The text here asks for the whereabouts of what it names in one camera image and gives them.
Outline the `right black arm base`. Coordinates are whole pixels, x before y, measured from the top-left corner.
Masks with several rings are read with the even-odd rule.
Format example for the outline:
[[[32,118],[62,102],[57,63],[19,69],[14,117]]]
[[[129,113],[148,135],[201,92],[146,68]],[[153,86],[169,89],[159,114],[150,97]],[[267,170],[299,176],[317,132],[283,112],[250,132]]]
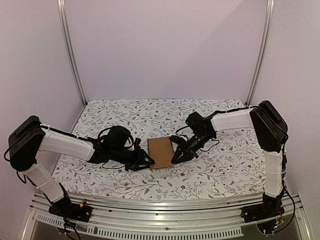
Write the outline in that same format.
[[[263,193],[262,203],[243,207],[240,217],[244,219],[245,223],[249,223],[282,215],[285,213],[282,204],[283,196],[284,191],[276,197],[271,197]]]

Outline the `brown cardboard box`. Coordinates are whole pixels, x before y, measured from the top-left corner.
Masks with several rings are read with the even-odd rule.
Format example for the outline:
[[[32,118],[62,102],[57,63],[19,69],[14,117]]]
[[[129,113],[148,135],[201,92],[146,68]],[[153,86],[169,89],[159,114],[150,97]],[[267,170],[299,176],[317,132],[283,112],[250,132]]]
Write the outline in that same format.
[[[147,140],[148,155],[154,160],[151,170],[170,168],[171,160],[175,154],[169,137],[149,138]]]

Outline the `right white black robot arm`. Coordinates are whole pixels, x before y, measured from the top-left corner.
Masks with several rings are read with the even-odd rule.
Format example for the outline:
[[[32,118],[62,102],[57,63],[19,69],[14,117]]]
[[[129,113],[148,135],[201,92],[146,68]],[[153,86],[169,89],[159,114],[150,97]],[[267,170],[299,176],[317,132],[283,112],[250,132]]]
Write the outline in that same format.
[[[203,117],[198,112],[191,113],[185,120],[193,136],[185,140],[180,136],[170,136],[177,144],[171,159],[179,164],[198,158],[197,152],[210,140],[217,138],[217,132],[230,129],[254,129],[266,163],[266,184],[264,194],[277,198],[283,192],[283,178],[286,172],[286,142],[288,125],[272,103],[264,100],[258,105],[231,110],[216,110]]]

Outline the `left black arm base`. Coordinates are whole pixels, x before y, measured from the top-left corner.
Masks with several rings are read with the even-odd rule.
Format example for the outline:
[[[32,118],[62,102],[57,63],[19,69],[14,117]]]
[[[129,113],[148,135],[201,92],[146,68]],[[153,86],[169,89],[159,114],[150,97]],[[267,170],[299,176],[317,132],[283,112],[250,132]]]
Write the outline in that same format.
[[[72,202],[67,193],[63,194],[62,199],[52,202],[49,201],[49,213],[63,218],[88,223],[93,208],[88,205],[87,199],[82,199],[80,202]]]

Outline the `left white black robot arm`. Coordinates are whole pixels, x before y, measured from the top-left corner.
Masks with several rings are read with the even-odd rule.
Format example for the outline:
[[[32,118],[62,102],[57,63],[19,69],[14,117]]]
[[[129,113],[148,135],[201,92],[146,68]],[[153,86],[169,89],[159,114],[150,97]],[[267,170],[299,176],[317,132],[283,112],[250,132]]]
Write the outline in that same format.
[[[80,137],[44,125],[37,116],[31,115],[9,136],[3,158],[40,189],[63,217],[70,217],[75,211],[74,205],[64,188],[37,162],[38,152],[67,155],[91,164],[114,161],[122,164],[126,171],[135,172],[155,163],[140,142],[120,125],[102,130],[97,138]]]

